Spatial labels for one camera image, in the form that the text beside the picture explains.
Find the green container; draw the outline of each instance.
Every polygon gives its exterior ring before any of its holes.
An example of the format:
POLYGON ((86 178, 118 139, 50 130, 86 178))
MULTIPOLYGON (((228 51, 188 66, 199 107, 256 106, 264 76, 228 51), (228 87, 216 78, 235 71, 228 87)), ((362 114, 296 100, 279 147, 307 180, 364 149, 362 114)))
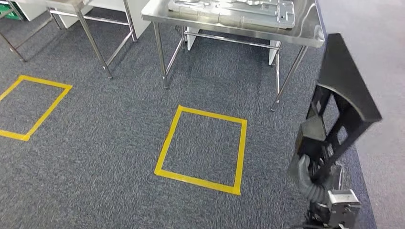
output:
MULTIPOLYGON (((7 12, 10 9, 9 5, 6 4, 0 4, 0 14, 7 12)), ((8 15, 5 16, 5 18, 13 19, 13 20, 19 20, 20 18, 17 16, 15 12, 11 12, 8 15)))

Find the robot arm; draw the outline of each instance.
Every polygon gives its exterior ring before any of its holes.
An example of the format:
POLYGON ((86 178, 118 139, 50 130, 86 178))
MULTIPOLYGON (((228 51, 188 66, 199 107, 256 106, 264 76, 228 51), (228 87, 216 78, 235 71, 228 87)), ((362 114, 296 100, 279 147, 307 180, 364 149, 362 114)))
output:
POLYGON ((342 167, 336 162, 371 124, 380 120, 343 38, 330 34, 288 169, 300 193, 310 202, 307 228, 353 228, 361 205, 351 189, 341 189, 342 167), (339 116, 327 132, 323 115, 331 97, 339 116), (342 128, 347 133, 343 140, 339 136, 342 128))

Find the yellow floor tape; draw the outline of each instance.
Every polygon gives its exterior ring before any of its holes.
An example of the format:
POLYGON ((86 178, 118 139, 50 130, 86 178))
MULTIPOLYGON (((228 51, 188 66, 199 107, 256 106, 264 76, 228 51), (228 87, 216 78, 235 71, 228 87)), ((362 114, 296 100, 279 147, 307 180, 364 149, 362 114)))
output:
POLYGON ((158 176, 175 179, 175 180, 179 180, 182 182, 186 182, 186 183, 190 183, 190 184, 194 184, 194 185, 198 185, 198 186, 202 186, 202 187, 206 187, 206 188, 211 188, 211 189, 219 190, 222 192, 228 192, 228 193, 232 193, 235 195, 240 195, 240 186, 241 186, 242 169, 243 169, 243 157, 244 157, 244 152, 245 152, 246 125, 247 125, 247 120, 245 120, 245 119, 230 117, 230 116, 211 113, 211 112, 207 112, 207 111, 201 111, 201 110, 188 108, 188 107, 179 105, 179 107, 177 108, 176 114, 174 115, 173 121, 171 123, 169 134, 167 135, 167 138, 163 144, 162 151, 160 153, 158 162, 156 164, 155 174, 158 176), (211 182, 208 180, 203 180, 203 179, 199 179, 199 178, 195 178, 195 177, 189 177, 186 175, 182 175, 182 174, 178 174, 178 173, 174 173, 174 172, 170 172, 170 171, 162 169, 163 162, 165 160, 167 151, 169 149, 171 139, 173 138, 174 131, 176 130, 176 125, 180 119, 180 115, 182 112, 188 112, 188 113, 192 113, 192 114, 222 119, 225 121, 241 124, 238 158, 237 158, 237 163, 236 163, 236 173, 235 173, 235 180, 234 180, 233 186, 214 183, 214 182, 211 182))
POLYGON ((63 99, 63 97, 68 93, 68 91, 72 88, 71 85, 53 82, 49 80, 43 80, 39 78, 34 78, 26 75, 20 75, 18 80, 14 82, 3 94, 0 95, 0 101, 6 97, 15 87, 17 87, 23 80, 34 82, 34 83, 42 83, 49 86, 60 87, 63 88, 63 92, 56 98, 56 100, 51 104, 51 106, 43 113, 43 115, 38 119, 38 121, 34 124, 34 126, 26 133, 26 134, 18 134, 6 130, 0 130, 0 136, 9 137, 21 141, 28 141, 31 135, 38 129, 38 127, 44 122, 46 117, 55 109, 58 103, 63 99))

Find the metal tray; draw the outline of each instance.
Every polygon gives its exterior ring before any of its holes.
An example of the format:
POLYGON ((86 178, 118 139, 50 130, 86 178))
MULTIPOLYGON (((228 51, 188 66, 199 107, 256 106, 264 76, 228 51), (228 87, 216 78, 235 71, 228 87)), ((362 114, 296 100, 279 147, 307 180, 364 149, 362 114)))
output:
POLYGON ((294 3, 288 0, 170 0, 170 11, 217 23, 226 21, 281 29, 295 25, 294 3))

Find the gray carpet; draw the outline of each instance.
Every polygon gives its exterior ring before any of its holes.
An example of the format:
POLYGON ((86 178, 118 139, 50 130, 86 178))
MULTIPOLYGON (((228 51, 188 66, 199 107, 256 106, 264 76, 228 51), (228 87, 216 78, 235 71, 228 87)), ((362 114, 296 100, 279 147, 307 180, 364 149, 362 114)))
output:
MULTIPOLYGON (((18 43, 46 17, 0 20, 0 31, 18 43)), ((127 32, 101 22, 89 26, 102 53, 112 53, 127 32)), ((161 29, 168 62, 180 35, 173 26, 161 29)), ((284 44, 283 76, 298 49, 284 44)), ((73 85, 28 142, 0 138, 0 228, 281 229, 304 219, 307 202, 286 170, 323 49, 308 50, 275 113, 275 74, 264 48, 198 38, 190 52, 179 54, 168 90, 152 26, 124 46, 112 64, 114 80, 79 24, 67 31, 48 25, 19 49, 27 63, 4 42, 0 50, 0 92, 20 74, 73 85), (153 174, 179 104, 248 120, 240 196, 153 174)), ((1 128, 27 130, 57 95, 58 89, 25 82, 0 102, 1 128)), ((238 125, 185 114, 178 127, 163 168, 231 184, 238 125)), ((363 204, 357 228, 376 228, 354 148, 342 162, 363 204)))

